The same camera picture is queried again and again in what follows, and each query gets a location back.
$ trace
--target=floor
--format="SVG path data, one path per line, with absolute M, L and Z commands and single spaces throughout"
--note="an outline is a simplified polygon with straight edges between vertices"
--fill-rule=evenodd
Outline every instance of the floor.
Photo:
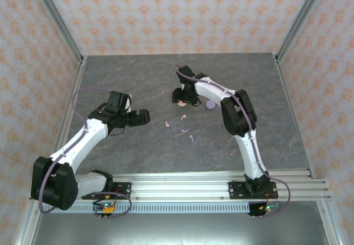
M 243 170 L 240 150 L 223 126 L 220 108 L 207 110 L 205 98 L 199 107 L 171 102 L 172 91 L 180 87 L 176 65 L 189 65 L 196 74 L 203 72 L 225 87 L 248 92 L 267 169 L 309 166 L 271 53 L 89 56 L 81 86 L 131 94 L 132 109 L 148 109 L 151 122 L 100 141 L 78 174 L 92 169 L 111 174 Z M 104 92 L 82 92 L 77 109 L 88 115 L 107 99 Z M 181 121 L 183 114 L 187 118 Z M 81 126 L 74 117 L 69 137 Z
M 274 217 L 245 213 L 41 215 L 33 245 L 328 245 L 316 202 L 292 202 Z

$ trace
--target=cable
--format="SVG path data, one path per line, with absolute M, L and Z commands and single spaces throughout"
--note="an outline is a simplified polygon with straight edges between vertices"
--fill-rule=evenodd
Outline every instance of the cable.
M 179 74 L 180 76 L 184 77 L 184 78 L 187 78 L 191 81 L 195 81 L 195 82 L 202 82 L 202 83 L 205 83 L 205 84 L 208 84 L 208 85 L 212 85 L 212 86 L 215 86 L 217 88 L 219 88 L 220 90 L 224 91 L 225 93 L 229 94 L 237 103 L 237 105 L 239 106 L 239 108 L 241 109 L 242 111 L 242 114 L 244 115 L 246 121 L 247 121 L 247 124 L 248 124 L 248 128 L 249 128 L 249 131 L 248 131 L 248 134 L 249 134 L 249 139 L 251 140 L 251 144 L 252 144 L 252 149 L 253 149 L 253 152 L 254 152 L 254 156 L 256 157 L 256 161 L 257 161 L 257 165 L 259 167 L 259 169 L 261 170 L 261 172 L 264 174 L 264 176 L 266 176 L 269 180 L 273 180 L 273 181 L 277 181 L 277 182 L 280 182 L 282 184 L 284 184 L 284 186 L 287 188 L 287 191 L 288 191 L 288 199 L 287 199 L 287 202 L 285 203 L 285 205 L 282 206 L 282 208 L 280 208 L 279 210 L 276 210 L 276 212 L 274 213 L 271 213 L 270 215 L 264 215 L 263 217 L 270 217 L 270 216 L 274 216 L 278 213 L 280 213 L 281 211 L 283 211 L 290 203 L 290 198 L 291 198 L 291 193 L 290 193 L 290 188 L 288 186 L 288 184 L 283 181 L 283 180 L 279 180 L 279 179 L 276 179 L 276 178 L 273 178 L 271 176 L 269 176 L 262 168 L 262 166 L 260 165 L 259 163 L 259 156 L 257 154 L 257 150 L 256 150 L 256 146 L 254 144 L 254 141 L 253 141 L 253 137 L 252 137 L 252 134 L 251 134 L 251 130 L 252 130 L 252 125 L 251 125 L 251 121 L 249 120 L 248 116 L 247 116 L 247 113 L 246 111 L 244 110 L 241 102 L 239 101 L 239 99 L 232 93 L 232 92 L 229 92 L 227 89 L 225 89 L 224 87 L 218 85 L 217 83 L 214 83 L 214 82 L 208 82 L 206 80 L 202 80 L 202 79 L 196 79 L 196 78 L 193 78 L 193 77 L 190 77 L 190 76 L 186 76 L 184 74 L 182 74 L 180 71 L 177 70 L 177 74 Z
M 268 205 L 268 201 L 269 201 L 269 193 L 266 191 L 265 194 L 267 196 L 267 203 L 265 205 L 267 206 Z
M 126 129 L 126 127 L 124 126 L 123 127 L 123 130 L 120 132 L 120 133 L 116 133 L 116 134 L 108 134 L 108 135 L 110 135 L 110 136 L 117 136 L 117 135 L 120 135 L 121 133 L 123 133 L 124 132 L 124 130 Z
M 270 194 L 269 192 L 266 192 L 266 194 L 268 195 L 268 199 L 269 199 L 269 196 L 271 196 L 277 201 L 277 203 L 279 203 L 278 198 L 274 194 Z
M 105 90 L 105 89 L 102 89 L 102 88 L 99 88 L 99 87 L 96 87 L 96 86 L 85 86 L 85 87 L 82 87 L 80 89 L 78 89 L 74 94 L 72 94 L 71 96 L 71 108 L 72 110 L 74 111 L 74 113 L 84 122 L 84 131 L 82 132 L 82 134 L 78 137 L 78 139 L 72 143 L 72 145 L 70 145 L 60 156 L 58 156 L 58 158 L 50 165 L 48 171 L 46 172 L 45 176 L 44 176 L 44 179 L 43 179 L 43 182 L 40 186 L 40 190 L 39 190 L 39 197 L 38 197 L 38 206 L 39 206 L 39 211 L 41 213 L 50 213 L 52 212 L 55 207 L 52 207 L 48 210 L 44 210 L 43 208 L 43 194 L 44 194 L 44 189 L 45 189 L 45 185 L 46 185 L 46 182 L 48 181 L 48 178 L 52 172 L 52 170 L 54 169 L 55 165 L 60 161 L 60 159 L 62 159 L 75 145 L 77 145 L 85 136 L 86 134 L 86 131 L 87 131 L 87 122 L 85 120 L 85 118 L 80 115 L 76 110 L 75 110 L 75 97 L 76 95 L 82 91 L 82 90 L 87 90 L 87 89 L 95 89 L 95 90 L 100 90 L 100 91 L 104 91 L 104 92 L 107 92 L 107 93 L 110 93 L 110 91 L 108 90 Z
M 201 101 L 200 101 L 200 99 L 197 97 L 197 100 L 198 100 L 198 102 L 199 102 L 199 104 L 198 103 L 196 103 L 196 104 L 193 104 L 193 103 L 191 103 L 191 105 L 193 106 L 193 107 L 199 107 L 200 105 L 201 105 Z
M 112 216 L 109 216 L 109 217 L 105 217 L 106 219 L 110 219 L 110 218 L 116 218 L 116 217 L 120 217 L 120 216 L 124 216 L 126 213 L 128 213 L 131 209 L 132 209 L 132 206 L 133 206 L 133 203 L 132 203 L 132 200 L 125 194 L 120 194 L 118 192 L 109 192 L 109 191 L 103 191 L 103 192 L 93 192 L 91 194 L 95 194 L 95 195 L 98 195 L 98 194 L 104 194 L 104 195 L 116 195 L 116 196 L 120 196 L 120 197 L 124 197 L 125 199 L 127 199 L 129 201 L 129 208 L 126 209 L 124 212 L 122 213 L 117 213 L 115 215 L 112 215 Z M 98 219 L 100 219 L 101 215 L 99 215 L 97 213 L 97 210 L 102 208 L 103 205 L 100 205 L 100 206 L 97 206 L 96 209 L 95 209 L 95 216 L 98 217 Z

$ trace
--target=purple clay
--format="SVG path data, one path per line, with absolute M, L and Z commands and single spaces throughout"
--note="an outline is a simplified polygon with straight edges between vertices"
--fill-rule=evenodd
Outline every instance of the purple clay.
M 205 107 L 206 107 L 208 110 L 213 110 L 213 109 L 216 107 L 216 104 L 215 104 L 214 101 L 208 100 L 208 101 L 205 103 Z

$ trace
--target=patterned wallpaper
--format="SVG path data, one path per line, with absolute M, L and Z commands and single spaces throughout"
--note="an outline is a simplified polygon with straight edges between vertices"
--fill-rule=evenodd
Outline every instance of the patterned wallpaper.
M 77 63 L 41 0 L 0 0 L 0 239 L 13 244 L 35 159 L 50 155 Z
M 54 0 L 83 55 L 276 53 L 305 0 Z
M 319 0 L 282 63 L 309 157 L 354 242 L 354 0 Z

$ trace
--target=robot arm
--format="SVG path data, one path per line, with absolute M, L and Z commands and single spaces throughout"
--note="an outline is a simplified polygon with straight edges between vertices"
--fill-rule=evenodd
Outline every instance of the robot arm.
M 182 87 L 174 90 L 172 102 L 190 103 L 195 106 L 199 100 L 198 96 L 205 96 L 221 107 L 225 128 L 235 137 L 240 147 L 244 162 L 244 177 L 246 178 L 244 186 L 251 196 L 263 196 L 269 188 L 270 180 L 264 174 L 266 168 L 262 163 L 256 140 L 257 116 L 246 91 L 227 89 L 213 82 L 203 73 L 195 75 L 188 66 L 180 67 L 178 71 L 177 75 L 182 83 Z M 238 108 L 237 102 L 229 93 L 234 94 L 241 102 L 252 125 L 251 135 L 247 120 L 240 108 Z
M 68 209 L 77 196 L 111 191 L 112 175 L 93 170 L 86 175 L 75 173 L 89 152 L 114 128 L 139 126 L 150 122 L 148 110 L 131 111 L 131 97 L 112 91 L 107 103 L 88 116 L 86 124 L 60 150 L 49 158 L 39 157 L 33 165 L 31 197 L 39 199 L 40 188 L 49 167 L 57 161 L 43 191 L 43 201 L 62 210 Z

